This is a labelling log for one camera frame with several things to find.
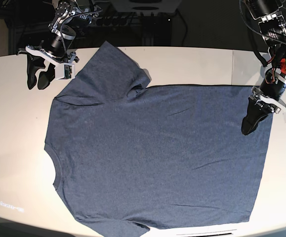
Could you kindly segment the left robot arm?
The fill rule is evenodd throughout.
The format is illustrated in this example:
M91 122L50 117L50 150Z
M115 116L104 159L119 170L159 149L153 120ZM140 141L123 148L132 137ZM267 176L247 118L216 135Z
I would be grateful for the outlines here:
M254 86L248 98L243 135L254 132L269 114L283 112L286 122L286 103L281 100L286 90L286 21L282 7L280 0L239 1L252 51L263 67L270 66L261 85Z

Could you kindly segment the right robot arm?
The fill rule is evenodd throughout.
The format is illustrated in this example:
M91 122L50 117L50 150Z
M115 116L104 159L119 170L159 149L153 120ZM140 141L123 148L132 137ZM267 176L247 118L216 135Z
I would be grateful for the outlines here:
M46 89L53 80L74 79L75 64L79 58L75 52L68 52L77 33L74 27L82 29L98 18L103 9L93 0L53 0L55 16L49 23L50 37L38 46L27 45L17 54L27 55L27 87Z

